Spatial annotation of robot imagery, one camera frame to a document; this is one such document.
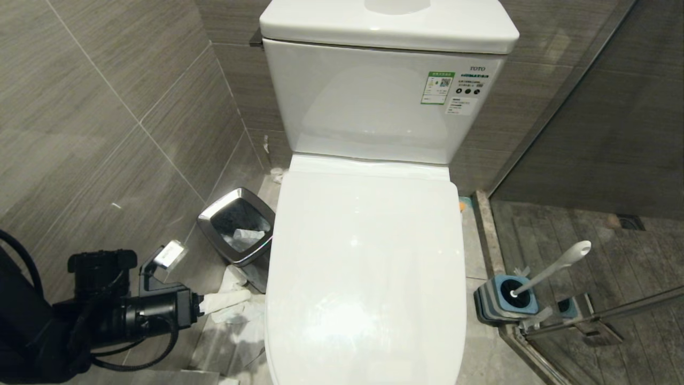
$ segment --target shower floor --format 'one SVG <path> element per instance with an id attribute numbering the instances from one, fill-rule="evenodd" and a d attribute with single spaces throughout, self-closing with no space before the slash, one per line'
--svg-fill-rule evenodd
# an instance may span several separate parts
<path id="1" fill-rule="evenodd" d="M 580 240 L 592 251 L 535 288 L 543 306 L 589 293 L 606 310 L 684 286 L 684 222 L 641 218 L 622 229 L 613 214 L 492 201 L 509 273 L 541 272 Z M 620 345 L 589 347 L 576 331 L 535 340 L 545 358 L 579 384 L 684 384 L 684 303 L 611 322 Z"/>

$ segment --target toilet bowl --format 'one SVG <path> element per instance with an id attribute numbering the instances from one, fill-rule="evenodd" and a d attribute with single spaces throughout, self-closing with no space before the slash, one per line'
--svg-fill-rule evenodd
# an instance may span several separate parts
<path id="1" fill-rule="evenodd" d="M 464 266 L 446 166 L 295 154 L 266 295 L 274 384 L 454 384 Z"/>
<path id="2" fill-rule="evenodd" d="M 517 29 L 497 0 L 272 0 L 259 25 L 295 153 L 266 293 L 273 383 L 453 385 L 466 294 L 447 165 Z"/>

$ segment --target toilet tank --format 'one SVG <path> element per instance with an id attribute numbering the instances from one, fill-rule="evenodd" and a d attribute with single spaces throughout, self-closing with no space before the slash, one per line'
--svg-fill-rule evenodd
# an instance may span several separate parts
<path id="1" fill-rule="evenodd" d="M 273 0 L 260 24 L 294 151 L 434 164 L 518 39 L 496 0 Z"/>

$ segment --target floor drain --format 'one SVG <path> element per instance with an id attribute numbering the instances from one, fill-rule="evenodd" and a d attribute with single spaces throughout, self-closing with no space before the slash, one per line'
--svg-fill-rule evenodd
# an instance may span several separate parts
<path id="1" fill-rule="evenodd" d="M 620 226 L 622 226 L 623 229 L 639 230 L 642 232 L 646 231 L 641 219 L 636 215 L 617 214 L 617 217 L 620 220 Z"/>

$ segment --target tile grout line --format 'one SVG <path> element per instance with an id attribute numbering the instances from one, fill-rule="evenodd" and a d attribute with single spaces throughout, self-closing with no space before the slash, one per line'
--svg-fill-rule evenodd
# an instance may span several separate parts
<path id="1" fill-rule="evenodd" d="M 171 84 L 171 87 L 169 87 L 169 88 L 166 90 L 166 92 L 164 92 L 164 94 L 159 98 L 159 100 L 157 100 L 157 101 L 152 105 L 152 107 L 150 107 L 150 109 L 147 110 L 147 112 L 145 112 L 145 113 L 142 115 L 142 118 L 140 118 L 140 124 L 142 124 L 142 122 L 143 122 L 143 121 L 145 120 L 145 118 L 150 114 L 150 112 L 152 112 L 152 110 L 154 110 L 155 107 L 157 107 L 157 104 L 159 104 L 159 103 L 164 99 L 164 97 L 166 97 L 166 95 L 167 95 L 169 92 L 171 92 L 171 90 L 176 86 L 176 84 L 177 84 L 181 79 L 183 79 L 183 77 L 185 77 L 185 74 L 190 70 L 190 68 L 191 68 L 193 65 L 195 65 L 195 63 L 197 63 L 197 60 L 199 60 L 199 59 L 202 57 L 202 55 L 205 54 L 205 52 L 207 51 L 207 49 L 208 49 L 209 47 L 211 47 L 211 42 L 209 42 L 209 44 L 207 44 L 207 46 L 202 50 L 202 52 L 200 52 L 200 54 L 197 55 L 197 57 L 195 58 L 195 60 L 193 60 L 192 63 L 190 63 L 190 65 L 187 66 L 187 68 L 181 73 L 181 75 L 178 76 L 178 79 L 176 79 L 176 81 L 173 82 L 173 84 Z"/>
<path id="2" fill-rule="evenodd" d="M 118 94 L 118 92 L 116 92 L 116 90 L 115 90 L 114 87 L 110 84 L 109 80 L 107 80 L 107 78 L 106 78 L 105 75 L 102 73 L 102 71 L 100 71 L 100 68 L 98 68 L 98 66 L 95 65 L 95 62 L 93 62 L 93 60 L 92 60 L 92 58 L 90 57 L 90 55 L 88 55 L 88 53 L 87 53 L 86 50 L 83 48 L 83 46 L 81 45 L 81 43 L 76 39 L 76 36 L 74 36 L 74 34 L 71 32 L 71 29 L 69 29 L 69 27 L 66 25 L 66 23 L 64 22 L 64 20 L 62 20 L 62 17 L 60 16 L 60 14 L 57 13 L 57 10 L 52 6 L 52 3 L 50 3 L 50 0 L 45 0 L 45 2 L 46 2 L 47 5 L 50 7 L 50 9 L 52 9 L 52 12 L 54 12 L 54 14 L 56 15 L 56 17 L 60 20 L 60 22 L 61 22 L 62 25 L 64 26 L 64 29 L 66 29 L 66 31 L 69 33 L 69 35 L 70 35 L 71 38 L 74 40 L 74 42 L 76 42 L 76 45 L 78 46 L 78 48 L 80 48 L 81 52 L 83 52 L 83 54 L 84 54 L 85 57 L 88 59 L 88 61 L 90 62 L 90 64 L 92 64 L 93 68 L 95 68 L 95 71 L 97 71 L 97 73 L 100 75 L 100 77 L 102 77 L 102 79 L 105 81 L 105 83 L 109 86 L 109 89 L 116 95 L 116 97 L 119 99 L 119 101 L 121 102 L 121 104 L 123 104 L 123 106 L 124 106 L 124 107 L 126 108 L 126 110 L 129 112 L 129 114 L 131 114 L 131 116 L 133 117 L 133 119 L 135 119 L 135 121 L 137 122 L 137 125 L 138 125 L 138 126 L 142 129 L 142 131 L 143 131 L 143 132 L 152 140 L 152 142 L 155 144 L 155 146 L 157 146 L 158 150 L 161 151 L 161 153 L 164 155 L 164 157 L 166 158 L 166 160 L 168 160 L 168 162 L 171 164 L 171 166 L 178 172 L 178 174 L 181 176 L 181 178 L 183 178 L 183 180 L 185 181 L 185 183 L 187 183 L 187 185 L 190 186 L 190 188 L 195 192 L 195 194 L 200 198 L 200 200 L 201 200 L 203 203 L 206 203 L 206 201 L 204 200 L 204 198 L 202 198 L 202 195 L 200 195 L 200 193 L 197 192 L 197 190 L 195 190 L 194 186 L 192 186 L 192 184 L 190 184 L 190 182 L 187 180 L 187 178 L 186 178 L 185 175 L 181 172 L 181 170 L 179 170 L 179 168 L 176 166 L 176 164 L 173 163 L 173 161 L 171 161 L 171 158 L 169 158 L 169 156 L 166 154 L 166 152 L 164 152 L 164 150 L 161 148 L 161 146 L 159 146 L 159 143 L 157 143 L 157 141 L 150 135 L 150 133 L 147 131 L 147 129 L 145 129 L 145 127 L 142 125 L 141 121 L 135 116 L 135 114 L 133 113 L 133 111 L 131 111 L 131 109 L 130 109 L 130 108 L 128 107 L 128 105 L 124 102 L 124 100 L 121 99 L 121 96 Z"/>
<path id="3" fill-rule="evenodd" d="M 246 132 L 242 132 L 242 134 L 240 134 L 240 139 L 237 140 L 237 143 L 235 144 L 235 147 L 233 148 L 233 152 L 231 152 L 230 156 L 228 157 L 226 164 L 223 165 L 223 169 L 221 170 L 221 173 L 218 175 L 216 182 L 214 182 L 214 186 L 211 188 L 211 192 L 209 193 L 209 198 L 211 198 L 211 196 L 214 194 L 214 191 L 216 190 L 216 186 L 218 186 L 218 182 L 221 181 L 223 174 L 226 172 L 226 169 L 228 168 L 228 163 L 231 162 L 231 160 L 233 159 L 233 155 L 235 155 L 235 152 L 237 151 L 237 146 L 240 144 L 240 141 L 242 141 L 242 138 L 246 134 L 247 134 Z"/>
<path id="4" fill-rule="evenodd" d="M 97 168 L 95 168 L 93 170 L 91 176 L 89 176 L 88 179 L 98 175 L 100 173 L 100 171 L 102 171 L 102 168 L 109 162 L 109 160 L 114 156 L 114 154 L 119 150 L 119 148 L 121 148 L 121 146 L 124 144 L 124 142 L 126 142 L 126 140 L 128 140 L 128 138 L 131 136 L 131 134 L 135 131 L 136 128 L 137 128 L 137 124 L 135 124 L 133 127 L 131 127 L 131 129 L 128 131 L 128 133 L 126 135 L 124 135 L 124 137 L 119 141 L 119 143 L 109 152 L 109 155 L 107 155 L 105 157 L 105 159 L 100 163 L 100 165 L 97 166 Z M 81 188 L 80 190 L 78 190 L 74 194 L 74 197 L 69 201 L 69 203 L 66 204 L 66 206 L 64 206 L 64 209 L 60 212 L 59 215 L 57 215 L 57 218 L 55 218 L 54 222 L 52 222 L 50 227 L 48 227 L 48 229 L 45 230 L 45 233 L 40 238 L 38 243 L 36 243 L 36 247 L 34 250 L 32 250 L 32 252 L 35 252 L 35 251 L 40 249 L 40 247 L 43 244 L 43 241 L 45 241 L 45 239 L 47 238 L 47 235 L 50 234 L 50 231 L 53 229 L 53 227 L 55 227 L 57 222 L 59 222 L 59 220 L 62 218 L 62 216 L 64 216 L 64 213 L 69 209 L 69 207 L 71 207 L 72 204 L 74 204 L 74 202 L 76 202 L 76 200 L 78 198 L 80 198 L 82 196 L 82 194 L 86 191 L 87 188 L 88 188 L 88 186 L 83 186 L 83 188 Z"/>
<path id="5" fill-rule="evenodd" d="M 261 166 L 262 171 L 266 171 L 266 168 L 263 166 L 263 163 L 261 162 L 261 158 L 259 157 L 259 153 L 257 152 L 257 148 L 254 146 L 254 142 L 252 141 L 252 138 L 250 137 L 250 133 L 247 130 L 247 125 L 245 124 L 245 120 L 242 118 L 242 113 L 240 112 L 240 108 L 237 105 L 237 100 L 235 98 L 235 95 L 233 94 L 233 89 L 231 88 L 231 84 L 228 82 L 228 78 L 226 77 L 226 71 L 224 71 L 223 66 L 221 65 L 221 60 L 218 60 L 218 55 L 216 55 L 216 62 L 218 63 L 218 68 L 221 69 L 221 74 L 223 75 L 223 80 L 226 82 L 226 86 L 228 87 L 228 91 L 231 93 L 231 97 L 233 98 L 233 101 L 235 102 L 235 109 L 237 111 L 237 116 L 240 117 L 240 121 L 242 122 L 242 127 L 245 129 L 245 133 L 247 133 L 247 139 L 249 139 L 250 144 L 252 145 L 252 149 L 254 150 L 254 154 L 256 155 L 256 160 L 259 161 L 259 166 Z"/>

